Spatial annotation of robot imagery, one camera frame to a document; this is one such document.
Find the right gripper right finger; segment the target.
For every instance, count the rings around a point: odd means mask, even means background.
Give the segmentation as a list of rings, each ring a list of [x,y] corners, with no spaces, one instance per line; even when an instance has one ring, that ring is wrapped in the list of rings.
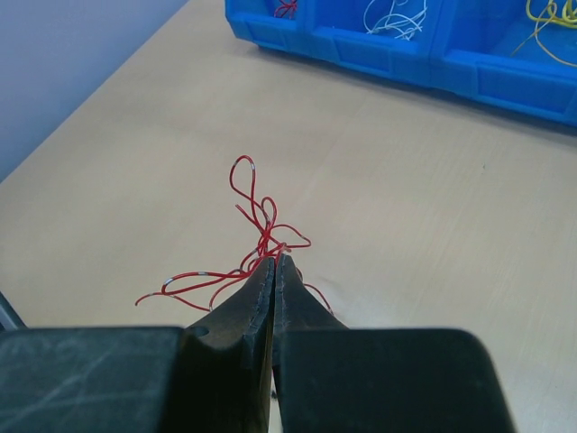
[[[345,326],[291,257],[275,272],[273,373],[287,432],[512,432],[490,354],[459,328]]]

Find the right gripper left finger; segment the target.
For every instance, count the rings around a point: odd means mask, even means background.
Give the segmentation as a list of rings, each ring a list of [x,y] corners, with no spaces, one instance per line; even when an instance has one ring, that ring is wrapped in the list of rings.
[[[190,327],[28,328],[3,301],[2,431],[266,431],[274,274]]]

